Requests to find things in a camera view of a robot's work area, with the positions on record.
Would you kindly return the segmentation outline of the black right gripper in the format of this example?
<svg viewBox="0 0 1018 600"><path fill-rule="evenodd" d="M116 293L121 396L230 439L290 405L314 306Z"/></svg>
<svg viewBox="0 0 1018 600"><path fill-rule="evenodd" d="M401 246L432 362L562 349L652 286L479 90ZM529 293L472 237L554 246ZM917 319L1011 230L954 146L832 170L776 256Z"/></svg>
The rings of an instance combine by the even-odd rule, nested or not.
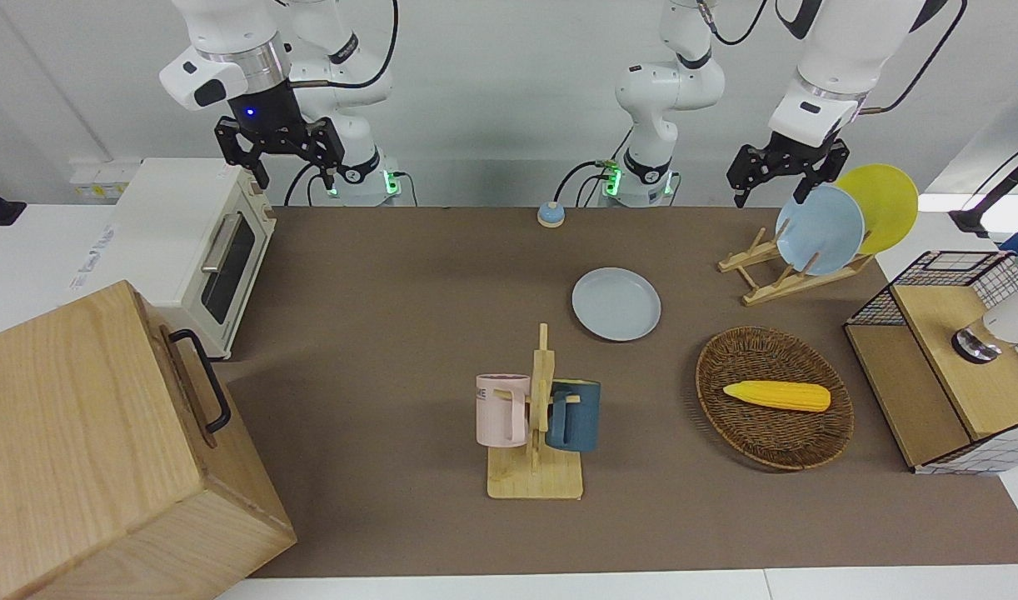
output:
<svg viewBox="0 0 1018 600"><path fill-rule="evenodd" d="M288 80L240 97L240 124L232 117L216 122L216 140L228 166L249 171L259 189L270 178L262 163L264 153L306 158L318 168L326 190L333 190L345 151L334 122L320 117L306 125L295 92Z"/></svg>

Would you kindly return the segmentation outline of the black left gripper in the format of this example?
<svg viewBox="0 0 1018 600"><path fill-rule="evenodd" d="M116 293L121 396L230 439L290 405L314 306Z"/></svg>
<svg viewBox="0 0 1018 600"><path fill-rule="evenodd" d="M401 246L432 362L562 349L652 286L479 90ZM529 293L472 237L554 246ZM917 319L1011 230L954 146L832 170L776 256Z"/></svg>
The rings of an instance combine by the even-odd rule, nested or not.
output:
<svg viewBox="0 0 1018 600"><path fill-rule="evenodd" d="M739 148L727 168L727 182L733 190L735 206L744 208L752 190L768 181L767 161L773 167L782 168L781 174L802 174L796 187L796 203L803 204L822 183L836 181L848 157L849 148L838 132L830 133L818 147L772 132L762 149Z"/></svg>

